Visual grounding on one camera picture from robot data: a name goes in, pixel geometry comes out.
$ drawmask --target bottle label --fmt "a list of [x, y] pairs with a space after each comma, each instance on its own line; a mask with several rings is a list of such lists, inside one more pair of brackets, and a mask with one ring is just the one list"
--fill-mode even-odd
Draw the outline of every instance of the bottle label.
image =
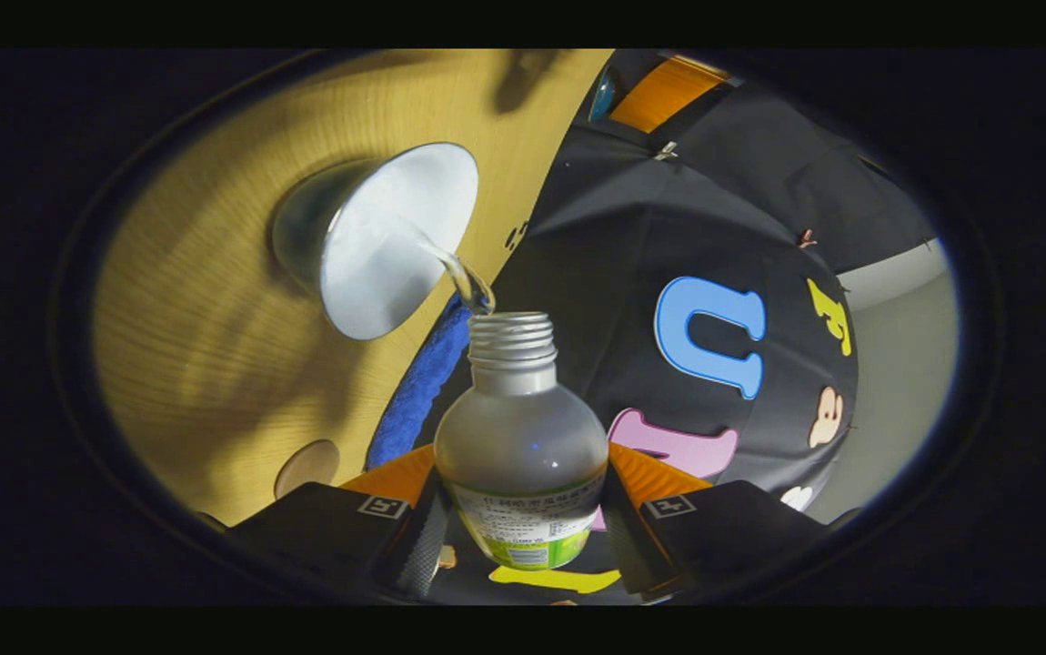
[[563, 567], [584, 550], [604, 488], [601, 472], [586, 482], [542, 494], [506, 495], [448, 483], [468, 530], [503, 567]]

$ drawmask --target gray wall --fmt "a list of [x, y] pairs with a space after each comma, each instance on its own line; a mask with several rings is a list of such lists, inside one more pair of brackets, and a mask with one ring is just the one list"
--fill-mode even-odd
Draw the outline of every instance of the gray wall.
[[843, 444], [831, 481], [805, 510], [823, 523], [865, 505], [915, 455], [951, 388], [959, 340], [948, 272], [852, 312], [852, 318], [859, 347], [856, 429]]

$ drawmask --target blue letter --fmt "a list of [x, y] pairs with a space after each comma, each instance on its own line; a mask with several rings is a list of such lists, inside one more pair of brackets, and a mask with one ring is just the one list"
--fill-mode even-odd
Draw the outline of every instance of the blue letter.
[[693, 314], [705, 314], [732, 324], [741, 324], [751, 339], [765, 336], [765, 303], [753, 291], [738, 294], [728, 287], [700, 277], [678, 277], [660, 291], [657, 299], [657, 346], [661, 356], [681, 372], [737, 387], [745, 400], [756, 397], [761, 388], [761, 356], [749, 353], [735, 359], [697, 346], [688, 338], [688, 322]]

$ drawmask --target blue towel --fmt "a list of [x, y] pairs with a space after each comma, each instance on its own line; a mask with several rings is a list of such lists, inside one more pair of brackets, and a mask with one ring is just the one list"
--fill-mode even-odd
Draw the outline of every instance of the blue towel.
[[378, 431], [373, 432], [373, 442], [366, 453], [366, 471], [406, 455], [414, 448], [414, 439], [430, 414], [433, 400], [471, 341], [465, 326], [470, 316], [471, 312], [457, 295], [447, 303], [438, 324], [427, 336], [427, 343], [414, 357], [378, 423]]

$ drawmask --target wooden surface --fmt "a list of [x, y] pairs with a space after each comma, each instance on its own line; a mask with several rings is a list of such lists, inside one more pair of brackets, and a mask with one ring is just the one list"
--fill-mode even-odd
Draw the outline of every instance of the wooden surface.
[[[493, 279], [608, 55], [560, 51], [536, 77], [513, 74], [507, 50], [369, 54], [246, 108], [169, 162], [123, 217], [94, 310], [104, 397], [150, 471], [228, 525], [272, 502], [281, 466], [316, 439], [340, 452], [335, 484], [358, 476], [452, 286], [399, 331], [351, 341], [274, 261], [270, 212], [333, 163], [457, 142], [480, 171], [457, 253]], [[505, 82], [520, 80], [507, 107]]]
[[711, 66], [673, 58], [637, 83], [608, 117], [647, 134], [725, 80], [729, 74]]

